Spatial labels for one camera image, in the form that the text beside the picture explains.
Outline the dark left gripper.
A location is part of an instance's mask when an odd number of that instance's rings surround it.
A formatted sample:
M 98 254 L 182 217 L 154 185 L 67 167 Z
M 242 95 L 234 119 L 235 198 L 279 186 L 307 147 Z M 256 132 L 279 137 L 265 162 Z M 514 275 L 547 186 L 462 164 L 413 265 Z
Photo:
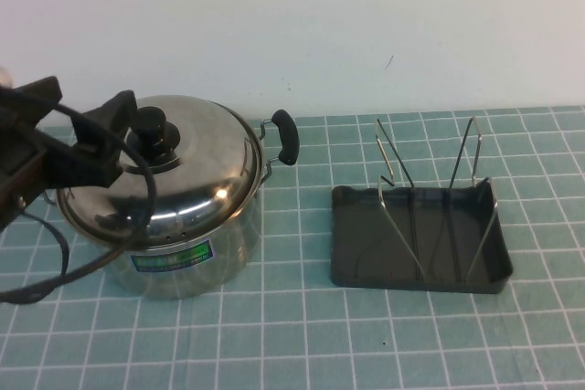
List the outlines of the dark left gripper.
M 43 190 L 46 147 L 42 132 L 16 110 L 54 110 L 63 95 L 55 76 L 14 88 L 11 107 L 1 105 L 1 230 L 9 226 Z M 73 119 L 75 155 L 82 159 L 72 187 L 109 187 L 122 173 L 123 136 L 137 104 L 132 90 L 123 90 L 100 107 Z

